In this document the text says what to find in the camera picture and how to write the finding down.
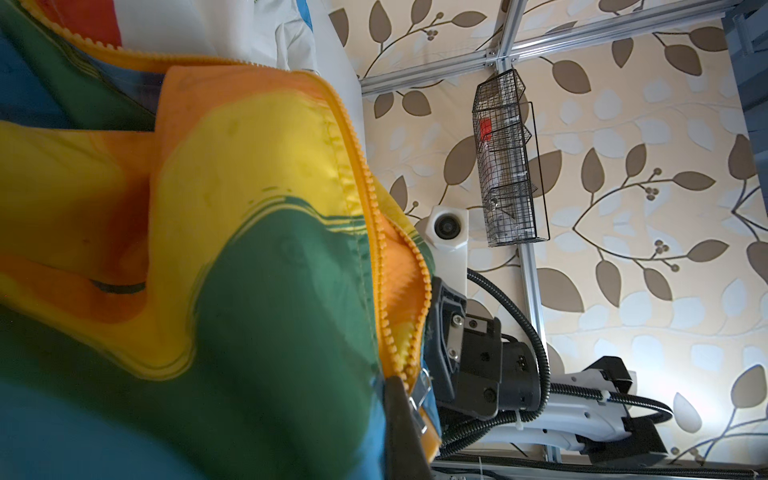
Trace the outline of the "rainbow coloured jacket white lining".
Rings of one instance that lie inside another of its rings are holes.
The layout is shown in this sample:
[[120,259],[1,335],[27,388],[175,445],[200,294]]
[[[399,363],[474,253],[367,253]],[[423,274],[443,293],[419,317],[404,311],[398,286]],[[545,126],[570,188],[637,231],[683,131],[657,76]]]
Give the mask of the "rainbow coloured jacket white lining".
[[1,475],[386,479],[434,260],[304,2],[1,5]]

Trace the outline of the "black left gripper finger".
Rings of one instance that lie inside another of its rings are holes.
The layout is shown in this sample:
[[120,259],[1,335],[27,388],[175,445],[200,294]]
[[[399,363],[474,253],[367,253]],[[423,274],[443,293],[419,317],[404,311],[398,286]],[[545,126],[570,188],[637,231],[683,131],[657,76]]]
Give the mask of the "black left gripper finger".
[[385,478],[430,480],[432,473],[417,434],[409,399],[399,376],[385,380]]

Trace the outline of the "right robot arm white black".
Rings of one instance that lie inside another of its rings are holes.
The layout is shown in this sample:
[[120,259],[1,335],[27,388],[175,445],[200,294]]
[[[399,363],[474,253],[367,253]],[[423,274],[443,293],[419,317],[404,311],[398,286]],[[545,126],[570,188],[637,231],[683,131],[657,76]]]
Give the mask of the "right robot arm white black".
[[482,274],[469,270],[467,278],[500,303],[525,338],[503,333],[497,318],[471,314],[465,295],[433,278],[420,379],[427,396],[420,403],[439,416],[439,458],[482,442],[557,448],[619,468],[666,457],[657,427],[672,419],[672,409],[631,394],[621,358],[553,374],[541,336],[519,307]]

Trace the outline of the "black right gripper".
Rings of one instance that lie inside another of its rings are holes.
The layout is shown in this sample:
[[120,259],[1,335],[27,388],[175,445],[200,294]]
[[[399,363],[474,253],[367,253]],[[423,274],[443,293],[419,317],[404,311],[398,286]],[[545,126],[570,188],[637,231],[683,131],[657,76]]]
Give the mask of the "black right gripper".
[[534,412],[542,400],[531,348],[502,335],[497,318],[472,315],[467,298],[435,277],[423,360],[441,420],[491,420]]

